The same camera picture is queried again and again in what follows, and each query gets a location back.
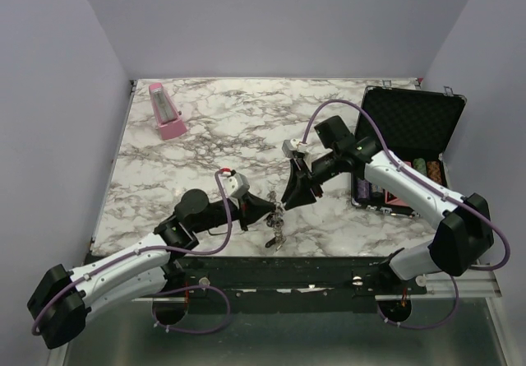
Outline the metal disc with key rings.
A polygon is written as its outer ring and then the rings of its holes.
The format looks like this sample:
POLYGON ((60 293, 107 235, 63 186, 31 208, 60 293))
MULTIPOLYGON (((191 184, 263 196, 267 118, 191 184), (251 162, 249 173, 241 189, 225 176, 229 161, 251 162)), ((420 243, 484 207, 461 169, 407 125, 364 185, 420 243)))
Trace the metal disc with key rings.
POLYGON ((274 190, 270 191, 267 197, 269 198, 269 201, 273 202, 275 205, 275 209, 265 218, 267 226, 273 230, 274 237, 265 244, 265 247, 275 247, 275 250, 279 251, 286 241, 283 234, 284 209, 281 203, 277 201, 276 192, 274 190))

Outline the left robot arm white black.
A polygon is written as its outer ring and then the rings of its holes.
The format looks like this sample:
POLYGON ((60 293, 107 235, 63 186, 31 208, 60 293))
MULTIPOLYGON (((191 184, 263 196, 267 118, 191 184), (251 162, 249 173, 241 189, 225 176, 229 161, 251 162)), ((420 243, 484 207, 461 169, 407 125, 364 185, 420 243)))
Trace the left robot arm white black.
POLYGON ((138 243, 90 265, 49 268, 27 303, 34 319, 32 335, 41 336, 49 349, 68 343, 82 332, 88 317, 111 304, 117 287, 126 288, 132 297, 175 295, 182 288, 182 276, 164 266, 199 254, 196 234, 221 225, 231 229, 233 222, 247 229, 275 209, 273 202, 250 192, 217 202, 210 202, 200 189, 185 192, 173 214, 138 243))

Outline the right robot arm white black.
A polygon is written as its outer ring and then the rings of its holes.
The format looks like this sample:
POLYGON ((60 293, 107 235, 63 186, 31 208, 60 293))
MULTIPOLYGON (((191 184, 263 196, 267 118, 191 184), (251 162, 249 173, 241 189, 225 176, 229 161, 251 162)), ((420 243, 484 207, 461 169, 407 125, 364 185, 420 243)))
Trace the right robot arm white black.
POLYGON ((443 271, 461 276, 494 243, 487 201, 465 197, 433 182, 384 150, 372 137, 357 140, 339 116, 316 125, 329 153, 309 162, 305 142, 283 143, 290 175, 281 202, 286 211, 310 205, 323 194, 322 184, 351 173, 400 198, 435 231, 432 241, 391 254, 378 273, 379 286, 394 294, 416 276, 443 271))

